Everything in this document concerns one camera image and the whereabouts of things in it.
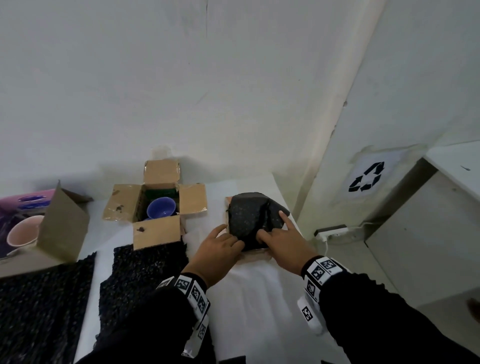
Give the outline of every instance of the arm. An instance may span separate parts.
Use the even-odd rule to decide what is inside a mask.
[[[225,227],[212,230],[181,273],[194,279],[204,292],[228,273],[245,246],[230,234],[218,236]],[[171,286],[159,288],[78,363],[150,363],[156,358],[177,362],[196,322],[182,291]]]
[[[305,277],[314,260],[322,256],[285,214],[280,212],[280,216],[288,230],[259,230],[257,238],[270,247],[278,265]],[[329,332],[352,364],[386,363],[393,358],[405,363],[480,363],[402,297],[366,274],[342,271],[332,275],[321,287],[319,305]]]

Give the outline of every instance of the black speckled foam sheet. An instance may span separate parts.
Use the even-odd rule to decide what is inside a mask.
[[[0,279],[0,363],[73,363],[95,254]]]
[[[183,242],[176,242],[136,251],[133,245],[114,250],[112,275],[100,285],[98,339],[108,335],[161,281],[180,274],[188,263],[186,247]],[[197,357],[180,357],[179,361],[216,363],[209,329]]]

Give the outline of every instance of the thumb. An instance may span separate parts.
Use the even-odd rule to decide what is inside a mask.
[[[272,236],[265,230],[260,229],[257,231],[257,240],[270,246],[270,243],[272,242]]]

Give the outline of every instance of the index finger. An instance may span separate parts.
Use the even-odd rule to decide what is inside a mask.
[[[215,239],[226,227],[227,224],[218,225],[210,232],[210,234],[208,234],[207,239]]]
[[[278,214],[280,215],[280,217],[282,218],[283,222],[285,223],[285,225],[287,226],[287,229],[288,230],[296,230],[297,228],[295,227],[295,225],[293,225],[293,222],[292,220],[290,220],[288,218],[288,216],[283,212],[283,211],[279,211]]]

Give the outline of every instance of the black sleeve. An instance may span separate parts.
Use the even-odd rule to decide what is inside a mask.
[[[190,273],[183,275],[194,278],[206,291],[199,277]],[[98,341],[94,350],[78,364],[105,364],[114,360],[120,363],[177,362],[195,322],[193,308],[180,290],[159,288],[110,335]]]
[[[398,294],[343,271],[320,291],[328,331],[356,363],[480,363]]]

